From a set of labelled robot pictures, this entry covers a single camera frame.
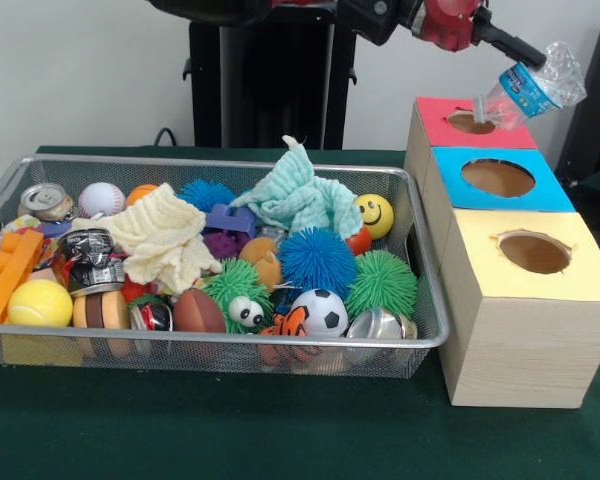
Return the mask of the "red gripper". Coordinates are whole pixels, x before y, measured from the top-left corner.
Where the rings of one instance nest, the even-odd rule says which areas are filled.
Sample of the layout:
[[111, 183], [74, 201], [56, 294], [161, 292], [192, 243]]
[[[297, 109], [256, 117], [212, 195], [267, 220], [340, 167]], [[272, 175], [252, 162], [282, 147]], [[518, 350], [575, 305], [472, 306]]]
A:
[[488, 7], [489, 2], [481, 0], [416, 1], [412, 8], [412, 35], [451, 52], [486, 42], [515, 62], [541, 69], [547, 60], [543, 52], [488, 19], [474, 19]]

